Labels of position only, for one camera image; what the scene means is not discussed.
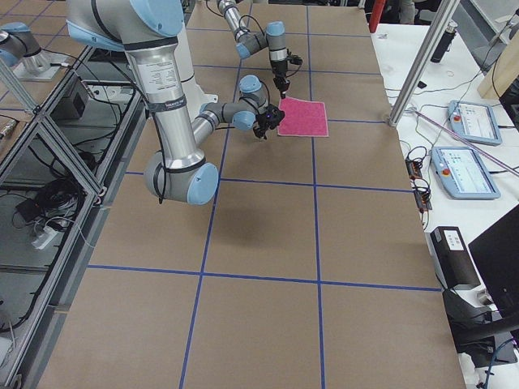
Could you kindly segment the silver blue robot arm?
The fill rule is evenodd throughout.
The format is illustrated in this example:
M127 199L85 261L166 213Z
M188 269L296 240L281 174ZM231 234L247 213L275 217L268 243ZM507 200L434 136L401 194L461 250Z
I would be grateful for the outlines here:
M281 99L285 99L290 87L287 75L290 51L286 44L284 23L273 21L264 30L253 32L246 26L244 22L246 16L240 14L235 1L218 0L217 9L234 34L236 50L241 59L250 58L259 51L268 49L273 82Z
M208 102L190 116L175 57L185 26L180 1L69 1L66 22L76 41L126 55L161 144L144 172L159 200L203 205L212 199L219 173L200 145L221 123L263 138L285 117L254 75L239 81L238 102Z

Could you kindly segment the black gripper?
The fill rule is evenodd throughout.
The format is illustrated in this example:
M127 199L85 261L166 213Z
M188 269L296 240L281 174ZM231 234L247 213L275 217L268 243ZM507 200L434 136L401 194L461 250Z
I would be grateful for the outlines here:
M271 61L271 68L273 73L273 82L277 91L281 94L281 99L286 98L286 93L290 87L290 81L287 78L288 61Z
M257 126L254 127L253 133L256 138L262 137L267 140L270 132L275 129L285 118L285 112L275 105L268 105L266 110L256 115Z

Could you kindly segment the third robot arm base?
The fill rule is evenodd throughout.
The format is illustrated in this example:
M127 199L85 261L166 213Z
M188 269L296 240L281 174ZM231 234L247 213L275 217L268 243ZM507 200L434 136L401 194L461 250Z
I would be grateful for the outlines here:
M38 43L28 25L12 22L1 26L1 59L22 81L49 82L60 65Z

